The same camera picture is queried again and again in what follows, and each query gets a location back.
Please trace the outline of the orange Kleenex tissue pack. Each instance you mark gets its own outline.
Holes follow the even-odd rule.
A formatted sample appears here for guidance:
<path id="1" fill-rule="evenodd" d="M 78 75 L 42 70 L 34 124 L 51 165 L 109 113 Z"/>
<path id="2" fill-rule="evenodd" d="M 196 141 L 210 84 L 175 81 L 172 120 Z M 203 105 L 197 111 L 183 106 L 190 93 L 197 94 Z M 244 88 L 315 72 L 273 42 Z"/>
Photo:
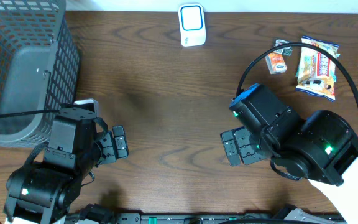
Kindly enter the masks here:
<path id="1" fill-rule="evenodd" d="M 265 56 L 265 61 L 268 66 L 270 74 L 284 73 L 287 70 L 287 65 L 284 61 L 282 54 L 269 53 Z"/>

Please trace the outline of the wet wipes pack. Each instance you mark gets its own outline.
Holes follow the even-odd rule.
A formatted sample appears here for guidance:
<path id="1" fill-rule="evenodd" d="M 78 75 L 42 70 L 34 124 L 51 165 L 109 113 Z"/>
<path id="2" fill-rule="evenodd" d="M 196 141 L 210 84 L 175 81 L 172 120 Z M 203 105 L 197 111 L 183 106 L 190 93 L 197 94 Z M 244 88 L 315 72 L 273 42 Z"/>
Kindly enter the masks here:
<path id="1" fill-rule="evenodd" d="M 336 65 L 325 54 L 308 47 L 301 47 L 296 71 L 296 91 L 335 101 L 334 84 L 337 82 Z"/>

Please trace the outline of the round sticker item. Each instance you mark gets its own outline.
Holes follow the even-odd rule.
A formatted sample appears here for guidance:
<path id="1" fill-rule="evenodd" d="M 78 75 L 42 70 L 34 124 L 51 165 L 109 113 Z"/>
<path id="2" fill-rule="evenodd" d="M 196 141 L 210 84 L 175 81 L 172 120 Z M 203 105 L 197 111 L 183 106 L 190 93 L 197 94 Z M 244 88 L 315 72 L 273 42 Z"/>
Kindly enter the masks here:
<path id="1" fill-rule="evenodd" d="M 283 45 L 283 44 L 289 44 L 289 41 L 283 40 L 283 39 L 275 39 L 273 41 L 273 47 L 277 47 L 277 46 Z M 274 51 L 274 53 L 282 54 L 284 56 L 291 56 L 292 52 L 293 52 L 293 49 L 291 47 L 283 47 L 283 48 L 280 48 L 280 49 L 277 49 Z"/>

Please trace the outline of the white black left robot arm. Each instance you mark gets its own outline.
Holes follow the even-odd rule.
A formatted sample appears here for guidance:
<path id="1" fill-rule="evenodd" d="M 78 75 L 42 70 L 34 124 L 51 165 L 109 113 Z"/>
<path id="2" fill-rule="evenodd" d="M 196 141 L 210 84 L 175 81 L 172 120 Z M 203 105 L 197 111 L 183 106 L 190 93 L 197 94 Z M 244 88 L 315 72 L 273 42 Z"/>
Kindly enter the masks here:
<path id="1" fill-rule="evenodd" d="M 123 126 L 109 128 L 84 108 L 62 108 L 49 141 L 36 146 L 7 180 L 6 223 L 62 221 L 92 169 L 128 155 Z"/>

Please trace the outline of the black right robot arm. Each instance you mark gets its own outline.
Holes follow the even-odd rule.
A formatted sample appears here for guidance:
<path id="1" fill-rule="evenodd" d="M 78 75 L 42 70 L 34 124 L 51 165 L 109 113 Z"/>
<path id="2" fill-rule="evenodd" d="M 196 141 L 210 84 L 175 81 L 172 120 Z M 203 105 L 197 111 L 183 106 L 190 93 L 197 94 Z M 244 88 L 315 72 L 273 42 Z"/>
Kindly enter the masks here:
<path id="1" fill-rule="evenodd" d="M 302 119 L 261 84 L 232 100 L 240 128 L 221 133 L 231 166 L 270 160 L 280 176 L 306 179 L 336 207 L 347 223 L 358 223 L 358 136 L 328 110 Z"/>

